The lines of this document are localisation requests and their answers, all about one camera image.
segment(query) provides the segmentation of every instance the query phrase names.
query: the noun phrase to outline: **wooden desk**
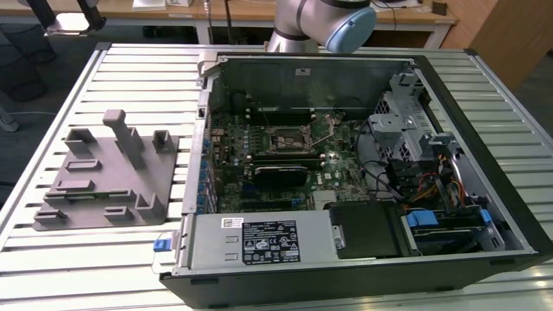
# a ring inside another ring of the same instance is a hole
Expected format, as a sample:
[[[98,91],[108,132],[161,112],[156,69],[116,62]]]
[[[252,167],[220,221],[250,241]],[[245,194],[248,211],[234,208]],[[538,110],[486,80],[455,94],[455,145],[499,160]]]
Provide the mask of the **wooden desk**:
[[[212,0],[212,20],[214,27],[226,25],[225,7],[222,0]],[[52,9],[57,12],[78,12],[76,0],[49,0]],[[248,0],[229,2],[233,26],[269,27],[274,26],[274,4],[256,3]],[[192,6],[168,6],[164,11],[132,12],[132,0],[100,0],[100,13],[108,18],[108,25],[152,25],[152,26],[193,26],[197,31],[200,44],[209,44],[208,16],[202,0],[194,0]],[[377,14],[375,30],[430,32],[426,48],[439,48],[449,28],[457,23],[457,18],[449,14],[439,16],[417,12],[417,9],[395,10]],[[30,9],[17,3],[17,0],[0,0],[0,23],[36,23]]]

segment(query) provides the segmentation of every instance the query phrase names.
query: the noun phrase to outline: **table leg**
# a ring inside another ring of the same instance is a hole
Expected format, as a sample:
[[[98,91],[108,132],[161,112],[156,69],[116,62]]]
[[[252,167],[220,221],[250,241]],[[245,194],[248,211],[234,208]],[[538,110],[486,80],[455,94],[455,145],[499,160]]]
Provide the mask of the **table leg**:
[[[425,49],[439,49],[441,43],[447,35],[450,29],[449,24],[437,25],[434,31],[430,33],[426,44],[423,45]]]
[[[197,42],[202,45],[210,44],[209,42],[209,23],[208,21],[196,21],[196,34],[197,34]]]

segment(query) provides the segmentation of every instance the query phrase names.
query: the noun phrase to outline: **vertical post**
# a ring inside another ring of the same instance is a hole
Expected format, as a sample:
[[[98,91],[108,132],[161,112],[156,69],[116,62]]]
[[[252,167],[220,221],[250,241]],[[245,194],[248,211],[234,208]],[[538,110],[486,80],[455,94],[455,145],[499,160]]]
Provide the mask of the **vertical post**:
[[[144,158],[141,157],[141,146],[136,144],[136,137],[130,134],[130,129],[124,123],[125,112],[122,110],[106,110],[104,114],[104,125],[110,127],[117,138],[118,147],[126,154],[126,159],[132,164],[134,170],[138,170],[146,166]]]

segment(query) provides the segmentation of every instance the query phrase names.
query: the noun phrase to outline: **slotted metal table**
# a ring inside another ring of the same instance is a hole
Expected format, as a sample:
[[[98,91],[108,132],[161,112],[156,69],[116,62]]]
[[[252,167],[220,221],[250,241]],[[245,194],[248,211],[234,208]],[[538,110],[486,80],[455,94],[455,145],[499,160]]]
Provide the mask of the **slotted metal table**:
[[[200,89],[197,60],[205,51],[260,52],[258,46],[98,45],[0,212],[0,309],[189,310],[158,282],[173,254],[152,268],[152,242],[178,229],[186,164]],[[463,51],[363,49],[358,53],[423,51],[545,231],[553,235],[553,140],[477,56]],[[140,133],[180,137],[168,222],[162,225],[37,232],[33,215],[57,174],[70,128],[113,136],[106,109],[124,109]],[[434,107],[446,129],[445,118]],[[553,310],[553,262],[441,293],[414,293],[249,306],[242,310]]]

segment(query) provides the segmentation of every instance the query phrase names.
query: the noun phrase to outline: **power supply label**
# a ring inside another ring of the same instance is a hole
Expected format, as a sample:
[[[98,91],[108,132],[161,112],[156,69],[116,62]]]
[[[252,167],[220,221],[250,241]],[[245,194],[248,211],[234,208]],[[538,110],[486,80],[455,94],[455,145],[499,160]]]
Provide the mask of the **power supply label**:
[[[301,261],[296,220],[242,223],[242,243],[246,265]]]

